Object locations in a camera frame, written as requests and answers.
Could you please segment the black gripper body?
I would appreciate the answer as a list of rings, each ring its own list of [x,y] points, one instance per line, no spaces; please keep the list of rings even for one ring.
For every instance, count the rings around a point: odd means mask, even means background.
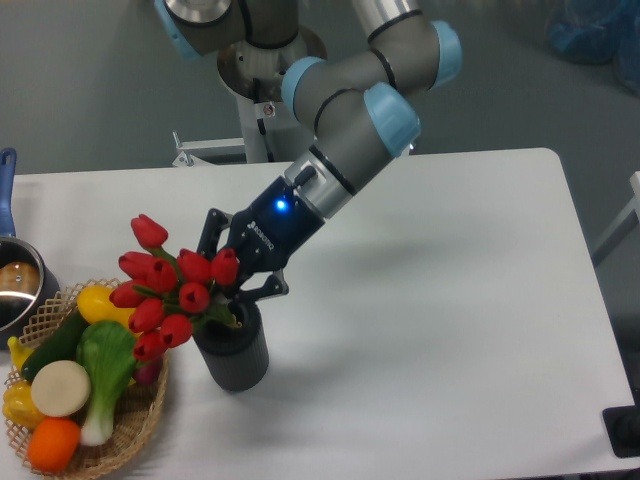
[[[241,276],[277,271],[323,225],[280,176],[233,216],[225,247],[235,252]]]

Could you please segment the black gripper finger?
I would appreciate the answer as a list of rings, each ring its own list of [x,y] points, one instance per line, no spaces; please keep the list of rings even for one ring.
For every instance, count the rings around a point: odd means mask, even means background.
[[[211,208],[206,214],[196,252],[202,256],[215,256],[221,235],[230,227],[232,219],[232,214]]]
[[[222,295],[230,302],[255,303],[264,299],[287,295],[290,291],[282,269],[271,272],[263,285],[249,290],[229,287],[222,290]]]

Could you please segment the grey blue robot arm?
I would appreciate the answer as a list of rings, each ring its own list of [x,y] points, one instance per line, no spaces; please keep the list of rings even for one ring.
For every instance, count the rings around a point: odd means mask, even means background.
[[[237,302],[288,291],[291,255],[419,136],[408,96],[461,70],[462,47],[444,21],[416,1],[356,1],[368,48],[331,62],[299,22],[294,1],[158,1],[155,10],[184,56],[218,56],[225,86],[251,102],[246,126],[259,138],[270,104],[284,106],[295,161],[246,209],[211,210],[198,246],[237,255],[222,290]]]

